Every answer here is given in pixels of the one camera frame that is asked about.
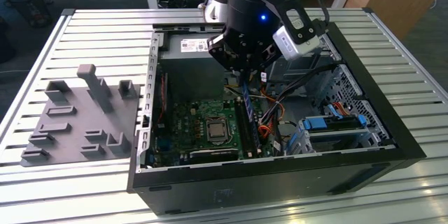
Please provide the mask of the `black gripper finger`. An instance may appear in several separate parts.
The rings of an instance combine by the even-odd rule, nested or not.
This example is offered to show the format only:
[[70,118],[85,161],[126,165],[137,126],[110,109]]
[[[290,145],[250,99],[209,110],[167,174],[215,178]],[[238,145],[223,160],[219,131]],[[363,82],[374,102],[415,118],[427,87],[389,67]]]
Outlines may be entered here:
[[250,74],[263,72],[265,69],[281,56],[281,52],[277,47],[266,47],[262,51],[257,50],[249,55],[249,70]]
[[217,35],[206,40],[207,53],[219,63],[225,70],[237,77],[245,73],[242,57],[227,46],[223,35]]

